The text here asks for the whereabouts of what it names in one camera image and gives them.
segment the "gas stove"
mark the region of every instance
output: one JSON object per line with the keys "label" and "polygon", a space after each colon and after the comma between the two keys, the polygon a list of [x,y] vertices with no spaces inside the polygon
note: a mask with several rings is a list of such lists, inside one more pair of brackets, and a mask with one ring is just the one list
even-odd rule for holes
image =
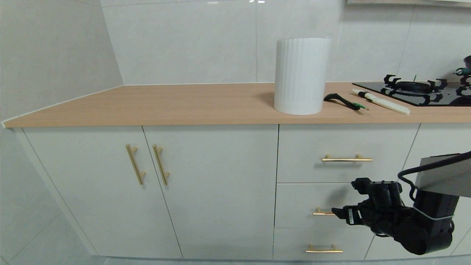
{"label": "gas stove", "polygon": [[386,75],[384,82],[353,83],[359,87],[379,92],[390,98],[409,103],[414,106],[470,106],[471,86],[467,80],[470,75],[461,78],[461,83],[448,83],[446,79],[428,80],[427,83],[399,81],[395,75]]}

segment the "kitchen counter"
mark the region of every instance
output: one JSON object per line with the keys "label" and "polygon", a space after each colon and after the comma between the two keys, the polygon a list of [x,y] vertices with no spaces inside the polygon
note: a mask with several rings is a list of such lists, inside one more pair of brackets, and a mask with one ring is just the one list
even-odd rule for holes
{"label": "kitchen counter", "polygon": [[273,108],[274,83],[133,85],[67,101],[4,121],[11,127],[196,125],[196,124],[363,124],[471,123],[470,107],[415,107],[406,116],[366,101],[347,82],[327,83],[325,93],[339,93],[370,110],[351,110],[324,102],[322,111],[293,116]]}

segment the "gold drawer pull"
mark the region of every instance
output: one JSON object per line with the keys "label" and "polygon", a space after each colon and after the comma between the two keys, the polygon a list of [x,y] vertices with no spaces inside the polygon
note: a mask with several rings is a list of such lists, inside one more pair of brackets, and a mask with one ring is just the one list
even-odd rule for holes
{"label": "gold drawer pull", "polygon": [[146,175],[146,172],[143,171],[143,172],[139,173],[139,168],[138,168],[138,165],[136,163],[136,159],[134,158],[134,152],[136,152],[138,150],[138,148],[137,147],[131,148],[131,146],[129,144],[127,144],[126,145],[126,150],[128,151],[128,155],[129,155],[129,158],[131,159],[132,167],[134,168],[134,171],[136,172],[136,176],[138,177],[139,184],[142,185],[143,184],[142,179]]}
{"label": "gold drawer pull", "polygon": [[167,186],[167,178],[169,177],[170,175],[170,172],[164,172],[165,170],[163,169],[163,166],[162,166],[162,159],[160,158],[160,153],[162,152],[163,148],[162,147],[157,147],[157,145],[153,145],[152,146],[154,148],[154,153],[155,153],[155,157],[157,158],[157,163],[159,164],[159,169],[160,169],[160,174],[162,175],[162,179],[163,179],[163,184],[165,186]]}
{"label": "gold drawer pull", "polygon": [[343,250],[336,249],[335,245],[332,244],[332,249],[325,249],[325,250],[320,250],[320,249],[314,249],[314,247],[309,244],[309,249],[306,250],[306,253],[343,253]]}
{"label": "gold drawer pull", "polygon": [[327,154],[325,158],[321,160],[322,162],[373,162],[373,158],[364,158],[359,154],[357,154],[355,158],[332,158]]}
{"label": "gold drawer pull", "polygon": [[335,215],[335,214],[333,212],[323,212],[321,211],[321,208],[317,207],[316,211],[312,213],[312,215],[328,216],[328,215]]}

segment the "green handle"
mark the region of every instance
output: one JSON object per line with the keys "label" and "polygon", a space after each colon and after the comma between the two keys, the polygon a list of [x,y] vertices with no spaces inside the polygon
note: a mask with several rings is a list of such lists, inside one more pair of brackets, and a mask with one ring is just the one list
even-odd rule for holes
{"label": "green handle", "polygon": [[455,72],[455,75],[471,75],[471,68],[458,68]]}

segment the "ribbed white vase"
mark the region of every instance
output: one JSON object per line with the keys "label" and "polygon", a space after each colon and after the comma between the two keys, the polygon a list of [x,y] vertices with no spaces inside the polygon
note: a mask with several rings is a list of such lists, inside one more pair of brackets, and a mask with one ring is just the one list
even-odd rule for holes
{"label": "ribbed white vase", "polygon": [[310,115],[322,109],[331,39],[279,40],[276,44],[275,109]]}

